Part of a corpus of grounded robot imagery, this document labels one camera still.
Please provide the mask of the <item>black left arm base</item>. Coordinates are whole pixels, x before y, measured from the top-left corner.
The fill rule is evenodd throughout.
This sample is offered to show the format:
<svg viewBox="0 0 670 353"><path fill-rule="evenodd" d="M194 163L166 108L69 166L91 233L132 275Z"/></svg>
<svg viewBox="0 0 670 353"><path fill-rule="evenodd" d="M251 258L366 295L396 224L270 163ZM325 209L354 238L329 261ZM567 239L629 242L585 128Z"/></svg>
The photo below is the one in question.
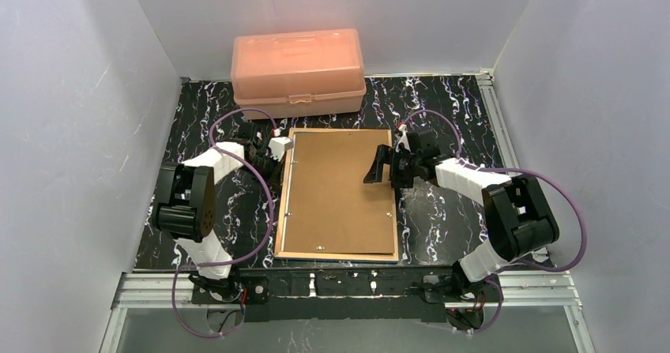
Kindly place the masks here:
<svg viewBox="0 0 670 353"><path fill-rule="evenodd" d="M269 281L264 276L232 274L227 279L211 280L191 273L188 280L194 285L193 304L205 305L206 319L215 317L213 331L231 332L245 318L247 307L263 305L269 300Z"/></svg>

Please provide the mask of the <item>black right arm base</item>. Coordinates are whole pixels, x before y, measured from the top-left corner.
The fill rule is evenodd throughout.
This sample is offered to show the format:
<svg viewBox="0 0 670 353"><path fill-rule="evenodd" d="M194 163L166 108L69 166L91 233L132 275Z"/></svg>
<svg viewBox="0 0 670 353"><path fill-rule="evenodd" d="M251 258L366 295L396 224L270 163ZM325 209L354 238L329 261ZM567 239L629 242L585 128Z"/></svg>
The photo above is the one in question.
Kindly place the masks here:
<svg viewBox="0 0 670 353"><path fill-rule="evenodd" d="M420 281L420 290L427 303L460 302L463 307L446 306L447 322L454 332L469 336L484 332L497 322L502 311L504 295L496 275L490 275L474 284L463 284L447 275L427 275ZM491 296L496 301L495 311L488 321L484 307Z"/></svg>

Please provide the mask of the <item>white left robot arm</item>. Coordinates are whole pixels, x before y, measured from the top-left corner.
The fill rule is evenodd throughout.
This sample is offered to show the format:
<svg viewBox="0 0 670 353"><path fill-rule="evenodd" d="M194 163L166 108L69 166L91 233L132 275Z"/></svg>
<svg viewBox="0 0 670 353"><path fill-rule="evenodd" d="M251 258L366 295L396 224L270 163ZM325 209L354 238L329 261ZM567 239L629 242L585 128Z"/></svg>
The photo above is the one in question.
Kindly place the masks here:
<svg viewBox="0 0 670 353"><path fill-rule="evenodd" d="M207 280L229 277L232 260L213 230L216 185L239 169L257 171L267 186L276 181L293 141L279 130L262 133L252 122L242 124L226 141L183 162L164 162L159 170L151 224L169 235Z"/></svg>

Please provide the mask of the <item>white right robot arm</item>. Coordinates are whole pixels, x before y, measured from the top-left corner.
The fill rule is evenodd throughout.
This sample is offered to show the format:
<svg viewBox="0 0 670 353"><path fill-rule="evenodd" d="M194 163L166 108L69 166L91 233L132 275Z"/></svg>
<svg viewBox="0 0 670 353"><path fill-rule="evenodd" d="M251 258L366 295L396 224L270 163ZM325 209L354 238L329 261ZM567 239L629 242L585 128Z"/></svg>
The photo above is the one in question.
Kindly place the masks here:
<svg viewBox="0 0 670 353"><path fill-rule="evenodd" d="M533 175L485 171L441 151L425 133L404 132L396 146L379 145L366 184L389 179L408 189L415 178L455 191L484 210L487 240L456 261L448 284L467 288L559 238L559 226Z"/></svg>

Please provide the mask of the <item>translucent pink plastic storage box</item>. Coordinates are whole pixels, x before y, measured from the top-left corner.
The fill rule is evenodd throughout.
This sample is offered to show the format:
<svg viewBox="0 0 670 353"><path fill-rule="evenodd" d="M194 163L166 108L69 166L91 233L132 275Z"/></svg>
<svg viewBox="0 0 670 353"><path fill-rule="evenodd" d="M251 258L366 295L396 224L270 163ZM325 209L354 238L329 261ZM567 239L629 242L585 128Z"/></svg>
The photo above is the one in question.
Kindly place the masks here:
<svg viewBox="0 0 670 353"><path fill-rule="evenodd" d="M235 103L251 120L357 112L367 91L358 32L240 36L231 83Z"/></svg>

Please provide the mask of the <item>aluminium right side rail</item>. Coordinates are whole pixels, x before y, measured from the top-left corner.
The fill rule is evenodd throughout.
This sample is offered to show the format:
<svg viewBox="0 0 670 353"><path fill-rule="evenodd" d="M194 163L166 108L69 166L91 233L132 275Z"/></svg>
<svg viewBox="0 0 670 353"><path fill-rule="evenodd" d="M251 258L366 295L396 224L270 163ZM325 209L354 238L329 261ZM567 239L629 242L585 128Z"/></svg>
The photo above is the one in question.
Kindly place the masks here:
<svg viewBox="0 0 670 353"><path fill-rule="evenodd" d="M519 168L518 158L495 90L492 69L481 69L479 73L475 74L475 78L490 119L491 128L498 142L502 163L506 167Z"/></svg>

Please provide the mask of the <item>aluminium rail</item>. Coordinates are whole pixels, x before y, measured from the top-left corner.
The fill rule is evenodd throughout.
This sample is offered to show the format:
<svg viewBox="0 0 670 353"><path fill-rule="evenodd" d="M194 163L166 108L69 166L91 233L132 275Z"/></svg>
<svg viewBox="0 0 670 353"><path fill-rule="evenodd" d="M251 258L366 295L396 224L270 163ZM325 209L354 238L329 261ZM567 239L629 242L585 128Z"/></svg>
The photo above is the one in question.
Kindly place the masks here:
<svg viewBox="0 0 670 353"><path fill-rule="evenodd" d="M592 352L567 274L509 272L480 301L416 289L437 268L274 269L228 301L187 275L125 274L103 352Z"/></svg>
<svg viewBox="0 0 670 353"><path fill-rule="evenodd" d="M481 69L479 73L475 74L475 78L490 119L491 128L498 142L502 163L506 167L519 168L518 158L495 90L492 69Z"/></svg>

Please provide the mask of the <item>aluminium front rail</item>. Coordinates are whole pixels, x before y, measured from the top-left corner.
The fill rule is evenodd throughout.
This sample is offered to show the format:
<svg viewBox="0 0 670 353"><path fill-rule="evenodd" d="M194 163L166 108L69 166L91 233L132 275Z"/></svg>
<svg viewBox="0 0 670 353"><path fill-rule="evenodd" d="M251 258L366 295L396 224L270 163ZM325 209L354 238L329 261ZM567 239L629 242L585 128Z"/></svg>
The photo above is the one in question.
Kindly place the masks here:
<svg viewBox="0 0 670 353"><path fill-rule="evenodd" d="M592 352L567 274L509 272L480 301L416 289L437 268L274 269L228 301L187 275L125 274L103 352Z"/></svg>

